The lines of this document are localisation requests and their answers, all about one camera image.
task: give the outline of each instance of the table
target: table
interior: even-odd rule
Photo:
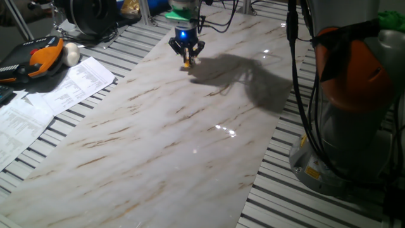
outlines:
[[[218,8],[203,13],[228,18]],[[201,34],[206,49],[189,72],[179,70],[181,58],[167,45],[173,35],[75,127],[0,213],[23,227],[236,225],[290,91],[285,29],[235,15],[228,33]],[[308,46],[297,43],[299,63]]]

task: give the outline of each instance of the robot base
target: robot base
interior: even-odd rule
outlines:
[[[375,177],[373,181],[378,181],[378,176],[389,159],[390,137],[390,133],[378,131],[368,149],[359,153],[361,156],[353,154],[346,157],[357,161],[345,163],[345,161],[341,160],[339,164],[343,167],[351,167],[349,169],[345,168],[345,170],[350,170],[353,177],[358,180],[369,180],[371,182],[372,177]],[[341,197],[354,193],[353,186],[350,183],[338,178],[318,159],[306,136],[298,139],[293,144],[289,161],[291,169],[298,180],[318,193]]]

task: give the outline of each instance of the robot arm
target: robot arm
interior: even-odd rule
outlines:
[[[290,1],[287,19],[292,50],[297,34],[295,2]],[[378,0],[308,3],[309,10],[304,3],[302,12],[314,37],[317,76],[311,102],[315,109],[306,116],[294,67],[294,89],[306,134],[293,146],[290,165],[301,182],[319,193],[342,196],[349,186],[381,189],[402,171],[400,152],[398,172],[384,177],[392,142],[391,134],[379,127],[405,87],[405,70],[394,61],[405,57],[405,34],[380,30]],[[326,99],[319,109],[321,92]]]

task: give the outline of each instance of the cable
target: cable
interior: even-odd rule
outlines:
[[[390,174],[389,177],[389,184],[393,183],[399,176],[401,176],[402,170],[404,168],[404,154],[403,154],[403,149],[402,149],[402,131],[405,129],[405,126],[402,126],[399,128],[399,102],[400,98],[397,98],[394,104],[394,124],[396,128],[396,132],[392,138],[392,145],[395,144],[397,141],[397,159],[398,159],[398,165],[397,168],[394,170],[391,170],[392,173]],[[391,150],[391,155],[394,155],[394,146],[392,147]]]
[[[251,4],[256,4],[256,3],[269,3],[269,2],[263,1],[263,0],[256,0],[256,1],[253,1]]]
[[[312,41],[312,40],[303,40],[301,38],[297,38],[297,39],[299,39],[300,41],[304,41],[304,42],[311,42]]]
[[[209,22],[209,21],[205,20],[205,17],[202,19],[202,21],[200,21],[200,19],[201,19],[200,11],[201,11],[201,3],[202,3],[202,1],[201,1],[199,11],[198,11],[198,19],[199,19],[199,22],[198,22],[198,25],[197,25],[198,33],[199,34],[201,33],[203,27],[211,28],[211,29],[213,29],[213,30],[215,30],[215,31],[217,31],[219,33],[225,33],[229,29],[229,26],[230,26],[230,24],[232,22],[232,19],[234,19],[234,15],[236,13],[236,10],[237,10],[238,4],[239,4],[239,0],[233,0],[233,2],[234,3],[233,3],[233,6],[232,6],[232,12],[231,12],[229,21],[227,23],[225,23],[225,24],[220,24],[220,23],[215,23],[215,22]],[[222,27],[226,26],[226,28],[221,31],[221,30],[218,30],[217,28],[215,28],[214,26],[204,25],[204,23],[210,23],[212,25],[217,25],[217,26],[222,26]]]
[[[102,39],[77,39],[76,37],[70,36],[66,33],[66,31],[62,31],[62,39],[66,41],[72,42],[81,42],[81,43],[95,43],[95,42],[109,42],[114,39],[118,35],[118,28],[116,26],[112,27],[112,33]]]

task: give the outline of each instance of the paper document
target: paper document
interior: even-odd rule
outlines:
[[[24,100],[16,100],[0,109],[0,170],[6,168],[27,149],[53,119]]]
[[[109,86],[114,78],[109,70],[91,57],[71,67],[57,88],[41,96],[56,116]]]

